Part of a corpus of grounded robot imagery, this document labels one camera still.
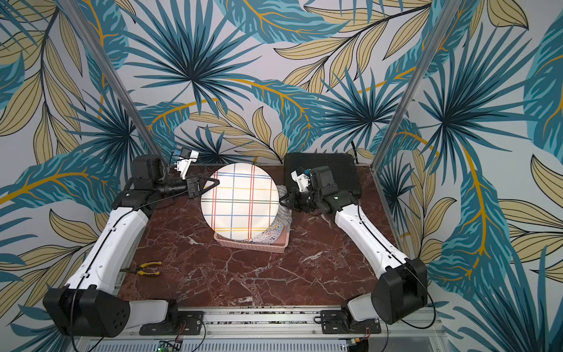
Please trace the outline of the grey striped microfibre cloth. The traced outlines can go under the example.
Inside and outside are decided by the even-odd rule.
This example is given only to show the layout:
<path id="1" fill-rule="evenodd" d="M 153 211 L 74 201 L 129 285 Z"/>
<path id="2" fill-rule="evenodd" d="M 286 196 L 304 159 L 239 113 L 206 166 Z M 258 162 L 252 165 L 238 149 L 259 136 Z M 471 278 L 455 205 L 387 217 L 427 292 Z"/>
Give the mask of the grey striped microfibre cloth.
<path id="1" fill-rule="evenodd" d="M 287 187 L 283 185 L 278 185 L 277 190 L 279 193 L 279 207 L 277 211 L 277 216 L 275 218 L 275 222 L 277 224 L 281 224 L 284 227 L 290 227 L 293 217 L 292 217 L 292 210 L 286 205 L 285 196 L 288 193 Z"/>

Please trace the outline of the white plate with coloured stripes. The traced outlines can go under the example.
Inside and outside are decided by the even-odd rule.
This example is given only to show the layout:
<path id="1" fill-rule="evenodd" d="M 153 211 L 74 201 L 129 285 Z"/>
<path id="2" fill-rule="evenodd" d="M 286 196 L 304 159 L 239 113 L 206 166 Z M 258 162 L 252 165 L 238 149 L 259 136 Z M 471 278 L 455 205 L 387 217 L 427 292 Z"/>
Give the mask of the white plate with coloured stripes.
<path id="1" fill-rule="evenodd" d="M 212 174 L 219 184 L 200 198 L 209 227 L 218 235 L 238 242 L 258 239 L 279 211 L 279 190 L 274 179 L 253 164 L 229 164 Z"/>

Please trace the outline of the white plate with colourful squiggles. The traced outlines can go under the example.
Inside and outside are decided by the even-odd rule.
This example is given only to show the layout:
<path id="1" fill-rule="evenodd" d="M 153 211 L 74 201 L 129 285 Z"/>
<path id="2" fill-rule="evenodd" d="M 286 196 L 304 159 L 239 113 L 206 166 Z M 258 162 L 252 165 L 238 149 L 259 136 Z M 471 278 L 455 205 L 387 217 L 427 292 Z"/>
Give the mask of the white plate with colourful squiggles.
<path id="1" fill-rule="evenodd" d="M 259 235 L 254 236 L 249 243 L 258 243 L 258 244 L 273 244 L 278 240 L 284 230 L 289 227 L 289 224 L 282 221 L 275 220 L 270 227 L 268 227 L 265 231 L 260 233 Z"/>

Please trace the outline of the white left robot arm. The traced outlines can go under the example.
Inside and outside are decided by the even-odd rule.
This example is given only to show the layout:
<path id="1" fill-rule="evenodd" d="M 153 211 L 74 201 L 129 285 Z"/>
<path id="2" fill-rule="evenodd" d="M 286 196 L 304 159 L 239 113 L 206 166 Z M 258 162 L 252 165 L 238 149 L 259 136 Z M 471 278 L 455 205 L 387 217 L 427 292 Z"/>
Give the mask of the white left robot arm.
<path id="1" fill-rule="evenodd" d="M 214 178 L 190 176 L 199 157 L 194 150 L 177 153 L 169 177 L 158 155 L 133 160 L 132 176 L 111 205 L 108 222 L 84 262 L 61 288 L 51 288 L 43 306 L 67 337 L 117 337 L 127 329 L 144 334 L 168 334 L 186 325 L 173 299 L 126 301 L 118 297 L 150 217 L 164 200 L 198 198 L 218 186 Z"/>

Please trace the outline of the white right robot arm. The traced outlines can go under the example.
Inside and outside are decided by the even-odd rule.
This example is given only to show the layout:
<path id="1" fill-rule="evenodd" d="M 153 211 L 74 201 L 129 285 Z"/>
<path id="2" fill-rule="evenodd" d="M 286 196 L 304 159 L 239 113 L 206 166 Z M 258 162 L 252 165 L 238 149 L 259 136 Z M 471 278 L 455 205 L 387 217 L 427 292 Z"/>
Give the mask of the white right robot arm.
<path id="1" fill-rule="evenodd" d="M 329 167 L 297 169 L 297 184 L 280 204 L 302 213 L 333 214 L 343 230 L 368 260 L 377 277 L 372 293 L 348 300 L 344 311 L 353 321 L 380 319 L 386 324 L 401 321 L 428 304 L 428 270 L 419 259 L 410 259 L 378 230 L 349 191 L 340 191 Z"/>

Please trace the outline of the pink perforated plastic basket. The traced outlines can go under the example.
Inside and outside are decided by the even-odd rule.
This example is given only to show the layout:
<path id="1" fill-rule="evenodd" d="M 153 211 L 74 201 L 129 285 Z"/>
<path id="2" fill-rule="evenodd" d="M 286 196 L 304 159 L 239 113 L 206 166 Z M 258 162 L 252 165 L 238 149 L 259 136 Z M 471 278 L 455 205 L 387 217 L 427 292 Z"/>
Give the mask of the pink perforated plastic basket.
<path id="1" fill-rule="evenodd" d="M 236 227 L 221 229 L 213 234 L 213 239 L 220 245 L 230 249 L 244 249 L 256 252 L 270 252 L 282 254 L 285 252 L 290 240 L 290 227 L 287 227 L 273 244 L 249 243 L 256 235 L 265 231 L 265 227 Z"/>

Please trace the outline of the aluminium corner post left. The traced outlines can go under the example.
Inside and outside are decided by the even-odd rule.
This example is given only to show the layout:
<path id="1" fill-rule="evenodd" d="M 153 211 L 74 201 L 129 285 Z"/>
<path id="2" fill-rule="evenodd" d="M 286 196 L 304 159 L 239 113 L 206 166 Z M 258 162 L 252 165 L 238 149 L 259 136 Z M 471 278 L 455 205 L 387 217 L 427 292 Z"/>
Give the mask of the aluminium corner post left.
<path id="1" fill-rule="evenodd" d="M 62 0 L 60 1 L 60 4 L 64 12 L 68 15 L 70 23 L 82 38 L 84 45 L 97 62 L 98 67 L 101 69 L 101 73 L 105 76 L 108 82 L 108 85 L 122 103 L 124 110 L 126 110 L 133 124 L 136 126 L 139 135 L 147 144 L 147 148 L 150 153 L 158 154 L 163 157 L 159 146 L 154 142 L 154 139 L 150 135 L 146 124 L 142 120 L 138 109 L 135 107 L 134 102 L 130 98 L 126 86 L 121 81 L 113 63 L 105 52 L 105 49 L 102 47 L 101 36 L 96 38 L 95 30 L 89 25 L 89 22 L 85 14 L 81 11 L 77 1 Z"/>

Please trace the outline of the aluminium corner post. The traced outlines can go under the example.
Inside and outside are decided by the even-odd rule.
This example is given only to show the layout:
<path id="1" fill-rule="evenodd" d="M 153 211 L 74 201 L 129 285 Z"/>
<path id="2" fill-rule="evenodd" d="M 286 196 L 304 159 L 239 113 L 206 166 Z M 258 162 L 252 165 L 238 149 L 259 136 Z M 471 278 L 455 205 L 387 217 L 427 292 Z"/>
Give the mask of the aluminium corner post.
<path id="1" fill-rule="evenodd" d="M 108 82 L 108 85 L 122 103 L 124 110 L 126 110 L 133 124 L 136 126 L 139 135 L 147 144 L 147 148 L 150 153 L 158 154 L 163 157 L 159 146 L 154 142 L 154 139 L 150 135 L 146 124 L 142 120 L 138 109 L 135 107 L 134 102 L 130 98 L 126 86 L 121 81 L 113 63 L 105 52 L 105 49 L 102 47 L 101 36 L 96 38 L 95 30 L 89 25 L 89 22 L 85 14 L 81 11 L 77 1 L 62 0 L 60 1 L 60 4 L 64 12 L 68 15 L 70 23 L 82 38 L 84 45 L 97 62 L 98 67 L 101 69 L 101 73 L 105 76 Z"/>
<path id="2" fill-rule="evenodd" d="M 381 141 L 378 152 L 376 153 L 375 158 L 371 164 L 371 171 L 374 176 L 377 175 L 379 167 L 382 166 L 382 163 L 384 162 L 384 158 L 386 156 L 386 151 L 389 149 L 393 142 L 394 135 L 397 133 L 397 130 L 400 127 L 401 120 L 407 112 L 408 105 L 410 104 L 413 95 L 416 92 L 416 89 L 424 79 L 435 54 L 438 52 L 441 41 L 447 35 L 449 26 L 453 22 L 460 4 L 460 0 L 446 1 L 446 3 L 444 4 L 440 17 L 438 18 L 436 25 L 430 34 L 428 45 L 426 46 L 425 50 L 422 51 L 421 56 L 419 57 L 419 61 L 414 68 L 413 74 L 411 75 L 408 84 L 406 85 L 403 96 L 399 104 L 397 105 L 397 109 L 395 110 L 391 122 L 388 124 L 386 134 Z"/>

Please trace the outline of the yellow handled pliers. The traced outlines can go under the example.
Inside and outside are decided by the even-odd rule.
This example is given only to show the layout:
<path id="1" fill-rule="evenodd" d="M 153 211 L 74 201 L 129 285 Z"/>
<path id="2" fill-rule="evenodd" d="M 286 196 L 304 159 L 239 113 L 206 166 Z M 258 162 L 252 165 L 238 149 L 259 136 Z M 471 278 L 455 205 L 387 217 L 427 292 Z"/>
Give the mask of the yellow handled pliers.
<path id="1" fill-rule="evenodd" d="M 152 261 L 137 265 L 135 267 L 122 268 L 120 272 L 126 274 L 136 274 L 145 277 L 157 277 L 161 274 L 159 268 L 162 264 L 163 263 L 161 261 Z"/>

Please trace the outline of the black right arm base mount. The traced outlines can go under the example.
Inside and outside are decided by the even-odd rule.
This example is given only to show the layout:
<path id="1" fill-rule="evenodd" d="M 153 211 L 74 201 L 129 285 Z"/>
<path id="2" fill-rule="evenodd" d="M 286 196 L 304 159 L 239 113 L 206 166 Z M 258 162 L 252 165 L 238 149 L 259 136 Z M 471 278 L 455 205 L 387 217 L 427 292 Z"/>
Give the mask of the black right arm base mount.
<path id="1" fill-rule="evenodd" d="M 323 334 L 380 334 L 381 324 L 376 319 L 354 320 L 341 309 L 321 310 L 314 321 L 321 325 Z"/>

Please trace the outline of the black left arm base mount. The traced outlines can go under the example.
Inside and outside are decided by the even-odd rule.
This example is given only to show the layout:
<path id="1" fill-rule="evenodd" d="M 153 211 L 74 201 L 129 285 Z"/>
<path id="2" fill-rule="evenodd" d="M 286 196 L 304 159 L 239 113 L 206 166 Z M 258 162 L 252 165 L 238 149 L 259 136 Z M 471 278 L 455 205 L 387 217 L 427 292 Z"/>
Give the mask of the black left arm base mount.
<path id="1" fill-rule="evenodd" d="M 203 318 L 202 311 L 179 311 L 160 323 L 143 325 L 139 334 L 141 336 L 195 336 L 202 330 Z"/>

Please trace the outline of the aluminium corner post right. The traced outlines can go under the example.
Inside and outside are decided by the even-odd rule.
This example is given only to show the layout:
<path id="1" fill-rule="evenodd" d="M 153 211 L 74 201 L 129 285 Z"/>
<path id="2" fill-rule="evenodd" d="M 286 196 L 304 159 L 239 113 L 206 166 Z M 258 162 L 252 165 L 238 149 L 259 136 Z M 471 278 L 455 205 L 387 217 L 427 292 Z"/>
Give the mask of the aluminium corner post right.
<path id="1" fill-rule="evenodd" d="M 382 163 L 384 162 L 384 158 L 386 156 L 386 151 L 389 149 L 393 142 L 394 135 L 397 133 L 397 130 L 400 127 L 401 120 L 407 112 L 408 105 L 410 104 L 413 95 L 416 92 L 416 89 L 424 79 L 435 54 L 438 52 L 441 41 L 447 35 L 449 26 L 453 22 L 460 4 L 460 0 L 446 1 L 446 3 L 444 4 L 440 17 L 438 18 L 436 25 L 430 34 L 428 45 L 426 46 L 425 50 L 422 51 L 421 56 L 419 57 L 419 61 L 414 68 L 413 74 L 411 75 L 408 84 L 406 85 L 403 96 L 399 104 L 397 105 L 397 109 L 395 110 L 391 122 L 388 124 L 386 134 L 381 141 L 378 152 L 376 153 L 375 158 L 371 164 L 371 171 L 374 176 L 377 175 L 379 167 L 382 166 Z"/>

